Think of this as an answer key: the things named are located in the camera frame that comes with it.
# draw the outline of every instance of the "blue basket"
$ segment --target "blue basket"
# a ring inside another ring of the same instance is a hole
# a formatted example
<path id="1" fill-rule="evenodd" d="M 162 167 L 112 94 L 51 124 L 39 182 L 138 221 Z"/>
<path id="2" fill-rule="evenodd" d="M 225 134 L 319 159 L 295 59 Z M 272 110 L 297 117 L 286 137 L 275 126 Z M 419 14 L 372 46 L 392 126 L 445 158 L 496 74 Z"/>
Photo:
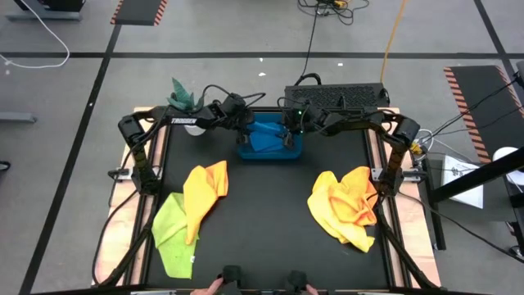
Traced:
<path id="1" fill-rule="evenodd" d="M 255 113 L 255 122 L 259 123 L 275 123 L 280 122 L 282 119 L 281 113 Z M 276 151 L 268 152 L 256 152 L 251 146 L 251 141 L 246 144 L 239 144 L 237 151 L 238 155 L 245 160 L 285 160 L 285 159 L 296 159 L 302 153 L 302 135 L 293 135 L 294 147 L 288 149 L 284 146 Z"/>

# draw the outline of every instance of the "wooden frame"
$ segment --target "wooden frame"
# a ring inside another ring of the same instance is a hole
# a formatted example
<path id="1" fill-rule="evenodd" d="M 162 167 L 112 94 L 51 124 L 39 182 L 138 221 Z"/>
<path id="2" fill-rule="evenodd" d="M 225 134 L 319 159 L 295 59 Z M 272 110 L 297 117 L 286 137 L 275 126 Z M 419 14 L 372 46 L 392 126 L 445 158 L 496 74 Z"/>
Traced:
<path id="1" fill-rule="evenodd" d="M 144 111 L 149 107 L 138 107 L 135 111 Z M 389 108 L 392 111 L 398 112 L 396 108 Z M 151 127 L 150 123 L 142 122 L 144 129 Z M 373 160 L 376 167 L 380 167 L 380 152 L 377 145 L 377 137 L 373 131 L 368 131 L 371 143 L 371 152 L 373 154 Z M 162 158 L 163 147 L 165 139 L 165 128 L 160 129 L 158 134 L 158 140 L 154 150 L 153 165 L 159 165 L 160 159 Z M 389 155 L 391 147 L 389 144 L 385 144 L 384 148 L 386 154 Z M 126 147 L 124 155 L 127 154 L 129 148 Z M 149 150 L 149 144 L 146 146 L 146 151 Z M 133 159 L 129 159 L 128 168 L 133 167 Z M 411 166 L 411 160 L 406 157 L 403 162 L 404 168 Z M 121 183 L 117 183 L 113 190 L 113 196 L 111 199 L 110 213 L 118 206 L 133 190 L 135 189 L 133 182 L 125 180 Z M 400 186 L 400 191 L 412 197 L 420 198 L 418 193 L 418 186 L 414 183 L 404 183 Z M 133 232 L 134 221 L 138 213 L 138 200 L 136 197 L 126 204 L 118 214 L 116 214 L 113 220 L 107 226 L 106 234 L 102 240 L 100 252 L 98 253 L 98 260 L 96 265 L 96 275 L 98 280 L 106 278 L 120 262 L 120 259 L 129 249 L 129 243 Z M 396 199 L 396 206 L 398 216 L 400 220 L 400 228 L 402 231 L 402 237 L 404 240 L 404 247 L 408 251 L 409 255 L 417 263 L 418 267 L 424 272 L 424 274 L 436 285 L 440 285 L 440 278 L 438 270 L 436 268 L 435 257 L 433 256 L 433 249 L 431 246 L 431 240 L 426 225 L 426 218 L 422 205 L 414 200 L 410 200 L 398 194 Z M 146 207 L 143 211 L 144 216 L 142 217 L 142 225 L 146 222 L 149 212 L 151 210 L 152 197 L 148 197 L 146 200 Z M 388 222 L 391 223 L 391 216 L 388 204 L 384 202 L 384 212 Z M 393 274 L 395 278 L 395 285 L 404 287 L 403 275 L 400 268 L 400 259 L 395 249 L 390 245 L 390 253 L 393 267 Z M 145 243 L 141 246 L 137 253 L 137 256 L 133 264 L 133 274 L 131 276 L 131 284 L 139 284 L 140 274 L 142 271 L 142 263 L 145 255 Z M 417 287 L 416 282 L 412 280 L 413 286 Z"/>

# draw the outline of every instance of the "yellow microfiber cloth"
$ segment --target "yellow microfiber cloth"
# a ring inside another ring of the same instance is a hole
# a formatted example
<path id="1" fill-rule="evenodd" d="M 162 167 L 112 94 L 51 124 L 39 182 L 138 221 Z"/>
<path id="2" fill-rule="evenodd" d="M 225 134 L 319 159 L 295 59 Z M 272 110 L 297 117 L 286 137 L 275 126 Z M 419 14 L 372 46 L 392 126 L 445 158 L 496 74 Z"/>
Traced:
<path id="1" fill-rule="evenodd" d="M 374 237 L 368 237 L 364 226 L 377 223 L 373 213 L 377 191 L 369 181 L 369 174 L 368 167 L 358 167 L 338 183 L 333 172 L 324 171 L 308 199 L 311 215 L 328 234 L 364 252 L 375 241 Z"/>
<path id="2" fill-rule="evenodd" d="M 228 164 L 220 161 L 212 166 L 193 168 L 183 184 L 184 208 L 187 217 L 186 244 L 193 243 L 200 223 L 219 197 L 228 194 Z"/>
<path id="3" fill-rule="evenodd" d="M 190 279 L 197 238 L 186 245 L 187 222 L 182 208 L 183 195 L 171 193 L 156 213 L 151 231 L 165 273 L 171 278 Z"/>

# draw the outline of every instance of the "concrete floor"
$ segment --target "concrete floor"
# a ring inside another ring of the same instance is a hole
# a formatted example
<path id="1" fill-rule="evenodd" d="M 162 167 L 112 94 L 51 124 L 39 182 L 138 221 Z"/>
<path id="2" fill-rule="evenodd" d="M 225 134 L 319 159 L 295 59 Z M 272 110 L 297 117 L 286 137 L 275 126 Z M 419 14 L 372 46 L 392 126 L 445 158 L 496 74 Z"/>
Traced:
<path id="1" fill-rule="evenodd" d="M 80 23 L 49 22 L 72 52 L 104 52 L 113 26 L 115 0 L 88 0 Z M 520 0 L 482 0 L 506 52 L 524 52 L 524 10 Z M 374 0 L 357 11 L 345 27 L 334 18 L 319 19 L 314 52 L 383 52 L 400 0 Z M 0 11 L 15 11 L 12 0 L 0 0 Z M 158 27 L 125 26 L 116 52 L 304 52 L 313 19 L 296 9 L 294 0 L 179 0 L 169 3 Z M 62 52 L 38 22 L 9 22 L 0 17 L 0 52 Z M 408 3 L 392 52 L 497 53 L 473 0 Z M 59 59 L 26 58 L 42 65 Z M 0 124 L 0 159 L 13 167 L 0 175 L 0 286 L 18 293 L 29 260 L 56 192 L 71 144 L 86 107 L 99 58 L 72 58 L 62 68 L 22 70 L 0 66 L 0 110 L 31 111 L 34 125 Z M 329 84 L 376 82 L 382 60 L 313 58 L 308 69 Z M 444 66 L 503 66 L 499 59 L 391 59 L 385 85 L 391 105 L 434 129 L 457 115 Z M 107 216 L 111 180 L 106 172 L 119 165 L 124 142 L 116 122 L 135 106 L 165 103 L 170 77 L 199 92 L 219 84 L 236 93 L 265 91 L 260 106 L 274 106 L 286 85 L 304 66 L 303 58 L 113 58 L 67 187 L 55 228 L 33 292 L 86 288 L 102 224 Z M 210 93 L 209 99 L 222 99 Z M 463 128 L 462 121 L 456 123 Z M 441 140 L 470 157 L 464 134 Z M 436 152 L 448 152 L 436 145 Z M 502 247 L 516 241 L 503 223 L 459 221 Z M 448 250 L 436 252 L 444 286 L 459 291 L 515 294 L 524 289 L 522 266 L 502 256 L 452 224 L 444 222 Z"/>

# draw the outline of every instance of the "yellow cloth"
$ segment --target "yellow cloth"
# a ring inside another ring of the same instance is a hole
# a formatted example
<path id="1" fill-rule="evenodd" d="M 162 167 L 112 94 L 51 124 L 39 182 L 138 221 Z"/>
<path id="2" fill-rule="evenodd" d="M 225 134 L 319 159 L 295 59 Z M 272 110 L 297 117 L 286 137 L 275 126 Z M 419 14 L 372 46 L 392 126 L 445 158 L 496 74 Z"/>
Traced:
<path id="1" fill-rule="evenodd" d="M 331 171 L 321 173 L 308 199 L 311 215 L 328 234 L 341 243 L 352 243 L 368 252 L 375 241 L 368 237 L 365 225 L 375 225 L 373 206 L 377 191 L 369 181 L 368 167 L 358 167 L 338 183 Z"/>
<path id="2" fill-rule="evenodd" d="M 228 163 L 220 161 L 204 168 L 197 166 L 183 184 L 184 209 L 187 217 L 186 244 L 197 236 L 200 223 L 219 197 L 228 194 Z"/>

